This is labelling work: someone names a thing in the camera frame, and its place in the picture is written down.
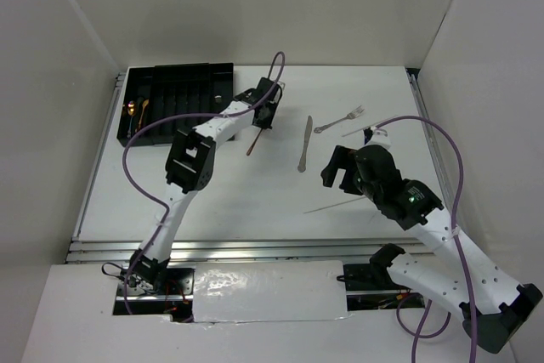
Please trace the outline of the silver ornate table knife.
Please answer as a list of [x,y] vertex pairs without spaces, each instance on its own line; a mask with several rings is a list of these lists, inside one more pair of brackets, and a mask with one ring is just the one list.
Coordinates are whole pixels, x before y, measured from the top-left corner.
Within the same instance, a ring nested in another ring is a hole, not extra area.
[[304,173],[306,171],[307,152],[308,152],[309,141],[311,138],[312,130],[313,130],[313,118],[312,116],[308,116],[305,130],[304,130],[304,136],[303,136],[303,148],[302,148],[301,156],[299,158],[299,162],[297,165],[297,170],[300,173]]

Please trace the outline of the gold ornate spoon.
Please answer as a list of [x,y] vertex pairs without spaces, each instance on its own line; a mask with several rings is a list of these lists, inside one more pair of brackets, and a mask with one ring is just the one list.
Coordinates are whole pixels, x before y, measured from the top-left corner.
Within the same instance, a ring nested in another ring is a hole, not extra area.
[[138,121],[138,125],[136,127],[136,131],[139,131],[143,126],[144,119],[145,119],[145,112],[146,112],[146,109],[147,109],[149,103],[150,103],[150,100],[145,99],[142,102],[141,106],[140,106],[140,109],[139,109],[139,121]]

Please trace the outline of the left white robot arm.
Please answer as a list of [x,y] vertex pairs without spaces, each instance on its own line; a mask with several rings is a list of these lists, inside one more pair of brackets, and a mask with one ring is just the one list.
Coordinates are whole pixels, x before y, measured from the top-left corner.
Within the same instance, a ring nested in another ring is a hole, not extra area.
[[211,181],[216,151],[245,128],[270,129],[281,97],[279,81],[263,77],[255,88],[236,95],[223,111],[205,114],[204,123],[176,131],[165,165],[165,198],[151,199],[165,212],[150,238],[130,258],[123,274],[124,291],[132,284],[149,294],[164,290],[173,241],[190,203]]

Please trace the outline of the rainbow iridescent ornate spoon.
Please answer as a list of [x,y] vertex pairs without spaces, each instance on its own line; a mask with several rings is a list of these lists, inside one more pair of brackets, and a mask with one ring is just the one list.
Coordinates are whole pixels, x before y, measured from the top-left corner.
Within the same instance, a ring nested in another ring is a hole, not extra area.
[[125,114],[128,120],[127,132],[126,132],[126,136],[128,139],[132,137],[132,124],[133,124],[133,118],[136,113],[136,108],[137,108],[136,102],[133,100],[129,101],[123,107],[123,113]]

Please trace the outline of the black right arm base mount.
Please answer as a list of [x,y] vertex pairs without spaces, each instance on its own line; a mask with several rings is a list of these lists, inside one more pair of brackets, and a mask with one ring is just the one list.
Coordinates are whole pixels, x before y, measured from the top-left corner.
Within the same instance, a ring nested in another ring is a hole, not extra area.
[[405,250],[394,244],[387,244],[370,257],[366,264],[345,264],[343,274],[337,281],[345,285],[348,292],[405,290],[405,286],[394,283],[388,267]]

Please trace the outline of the copper rose gold fork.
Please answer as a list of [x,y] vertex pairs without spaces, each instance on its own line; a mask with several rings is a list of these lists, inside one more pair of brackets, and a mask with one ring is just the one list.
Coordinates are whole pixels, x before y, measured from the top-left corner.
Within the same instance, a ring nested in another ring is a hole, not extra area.
[[246,156],[250,156],[255,148],[255,145],[256,143],[258,142],[259,138],[261,137],[262,133],[263,133],[264,129],[259,129],[257,135],[255,136],[254,140],[252,141],[252,143],[250,144],[250,146],[248,147],[247,151],[246,151]]

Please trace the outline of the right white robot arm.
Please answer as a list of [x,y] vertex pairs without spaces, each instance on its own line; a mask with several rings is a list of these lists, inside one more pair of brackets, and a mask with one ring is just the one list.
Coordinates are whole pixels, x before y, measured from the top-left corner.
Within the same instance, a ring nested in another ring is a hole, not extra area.
[[455,275],[430,269],[403,248],[387,244],[371,257],[372,281],[381,288],[396,284],[420,293],[458,319],[481,349],[499,353],[543,299],[542,292],[501,270],[452,222],[451,213],[427,185],[404,178],[385,144],[387,138],[372,129],[358,150],[336,146],[321,171],[322,183],[331,187],[343,170],[341,191],[369,199]]

